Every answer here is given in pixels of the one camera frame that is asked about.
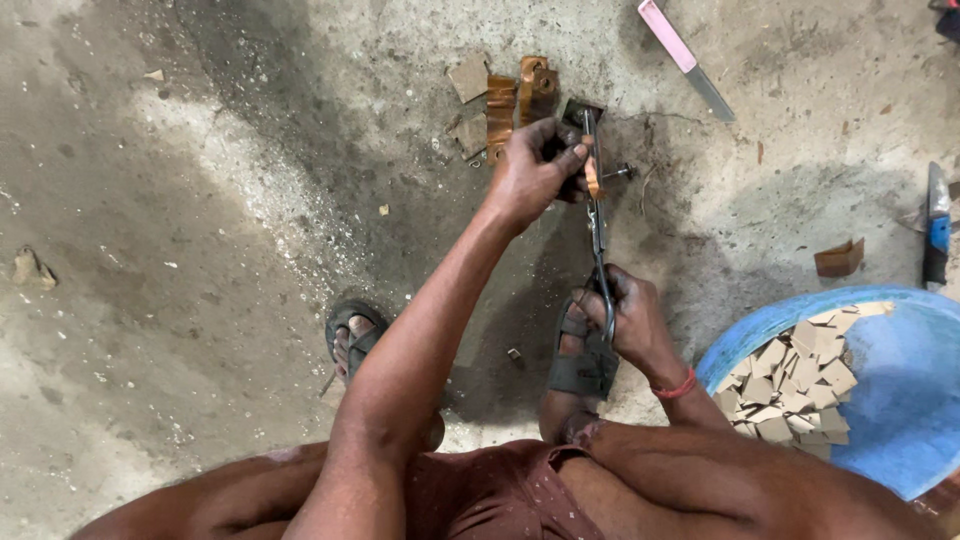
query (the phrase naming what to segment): pink knife handle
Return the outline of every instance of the pink knife handle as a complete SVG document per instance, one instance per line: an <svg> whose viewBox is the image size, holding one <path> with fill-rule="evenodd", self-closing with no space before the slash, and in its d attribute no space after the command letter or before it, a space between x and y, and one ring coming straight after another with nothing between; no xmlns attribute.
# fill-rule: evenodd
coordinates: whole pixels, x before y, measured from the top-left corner
<svg viewBox="0 0 960 540"><path fill-rule="evenodd" d="M636 8L640 12L643 20L647 21L647 26L654 31L654 35L660 40L660 43L673 57L680 70L686 73L697 66L697 59L693 58L693 53L686 48L684 41L677 36L677 31L670 26L670 21L666 20L663 12L654 4L654 0L643 0L640 7Z"/></svg>

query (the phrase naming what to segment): left hand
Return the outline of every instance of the left hand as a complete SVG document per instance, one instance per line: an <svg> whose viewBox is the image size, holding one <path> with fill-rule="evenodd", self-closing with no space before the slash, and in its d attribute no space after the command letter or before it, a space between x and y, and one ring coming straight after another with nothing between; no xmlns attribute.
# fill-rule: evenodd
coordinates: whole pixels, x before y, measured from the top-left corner
<svg viewBox="0 0 960 540"><path fill-rule="evenodd" d="M557 137L566 149L552 161L543 160L543 145ZM493 170L483 206L506 219L516 234L526 230L561 195L564 182L584 165L587 146L573 128L557 118L544 118L516 130ZM584 199L582 188L564 191L570 203Z"/></svg>

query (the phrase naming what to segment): blue bowl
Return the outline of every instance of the blue bowl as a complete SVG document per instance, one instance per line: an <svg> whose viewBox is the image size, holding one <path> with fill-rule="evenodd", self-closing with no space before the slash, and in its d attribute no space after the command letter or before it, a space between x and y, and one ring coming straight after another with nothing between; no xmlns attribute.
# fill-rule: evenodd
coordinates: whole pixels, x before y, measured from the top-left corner
<svg viewBox="0 0 960 540"><path fill-rule="evenodd" d="M712 394L746 355L813 315L865 302L895 304L847 331L859 381L840 412L850 445L831 462L912 500L960 466L960 304L901 285L864 285L805 294L739 320L707 350L697 378Z"/></svg>

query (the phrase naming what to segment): person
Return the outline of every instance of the person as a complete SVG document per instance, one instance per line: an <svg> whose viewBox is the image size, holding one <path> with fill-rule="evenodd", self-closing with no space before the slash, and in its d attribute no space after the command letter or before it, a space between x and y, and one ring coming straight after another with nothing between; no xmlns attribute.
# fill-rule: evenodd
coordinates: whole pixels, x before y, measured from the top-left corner
<svg viewBox="0 0 960 540"><path fill-rule="evenodd" d="M669 427L600 419L617 358L599 296L559 316L542 441L437 454L437 406L477 298L511 240L556 198L584 198L587 148L545 119L517 130L483 205L413 302L387 326L335 307L327 342L348 383L329 442L227 464L93 521L75 540L936 538L881 485L736 433L674 352L655 287L609 265L612 348L639 369ZM564 148L545 160L545 145Z"/></svg>

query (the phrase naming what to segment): black sandal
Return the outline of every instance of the black sandal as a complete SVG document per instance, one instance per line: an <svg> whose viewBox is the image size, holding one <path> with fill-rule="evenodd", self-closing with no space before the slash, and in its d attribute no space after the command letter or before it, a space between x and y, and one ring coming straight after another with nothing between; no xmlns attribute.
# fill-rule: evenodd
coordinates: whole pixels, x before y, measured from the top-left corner
<svg viewBox="0 0 960 540"><path fill-rule="evenodd" d="M359 300L342 300L333 306L333 309L326 316L326 347L330 351L330 359L336 365L337 360L333 355L333 340L337 337L337 330L346 328L351 317L360 315L366 317L373 323L373 328L360 337L354 337L353 332L347 342L347 380L353 378L353 375L360 368L360 363L367 357L367 354L376 344L383 332L390 326L387 320L383 318L376 309L370 307L367 303Z"/></svg>
<svg viewBox="0 0 960 540"><path fill-rule="evenodd" d="M587 326L583 321L567 316L573 299L564 302L553 344L553 365L547 388L581 396L600 398L606 401L613 386L613 378L620 367L620 360L610 344L603 340L603 333ZM577 355L562 355L560 339L563 334L584 338L584 351Z"/></svg>

